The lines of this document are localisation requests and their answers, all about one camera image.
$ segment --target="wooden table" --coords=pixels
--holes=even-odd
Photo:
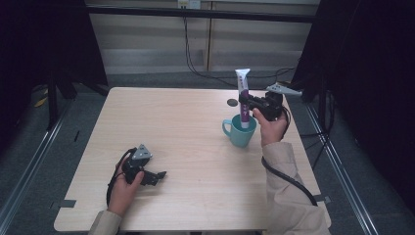
[[[140,187],[121,230],[264,230],[259,128],[244,149],[234,147],[221,128],[224,119],[239,112],[226,103],[237,97],[237,90],[113,88],[66,195],[76,204],[60,209],[55,228],[89,230],[107,208],[115,164],[126,150],[144,144],[153,154],[146,170],[167,175],[156,186]],[[320,194],[294,121],[285,141],[293,144],[305,186]]]

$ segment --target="toothpaste tube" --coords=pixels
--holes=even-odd
[[[235,70],[238,76],[238,91],[239,94],[249,98],[250,90],[248,89],[247,74],[250,69]],[[241,126],[242,128],[250,127],[250,107],[240,103],[241,107]]]

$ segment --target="mug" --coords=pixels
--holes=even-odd
[[[250,116],[250,127],[242,128],[241,115],[236,115],[232,119],[225,119],[222,122],[223,132],[229,137],[231,143],[237,147],[247,147],[256,129],[256,121]]]

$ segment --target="forearm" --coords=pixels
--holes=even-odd
[[[122,218],[110,211],[100,211],[89,230],[88,235],[115,235]]]
[[[270,166],[302,184],[291,144],[272,143],[262,152]],[[269,234],[329,234],[322,209],[290,182],[269,171],[266,174]]]

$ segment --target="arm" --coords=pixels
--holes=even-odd
[[[273,168],[302,183],[298,174],[293,147],[280,142],[287,125],[285,116],[267,121],[254,109],[261,128],[262,154]],[[269,234],[330,234],[324,211],[313,206],[296,186],[266,172]]]
[[[122,173],[121,167],[118,168],[117,175],[108,209],[98,213],[89,230],[89,235],[114,235],[117,233],[122,218],[134,201],[137,189],[141,180],[143,180],[144,172],[138,172],[131,184],[127,184],[125,181],[125,175]]]

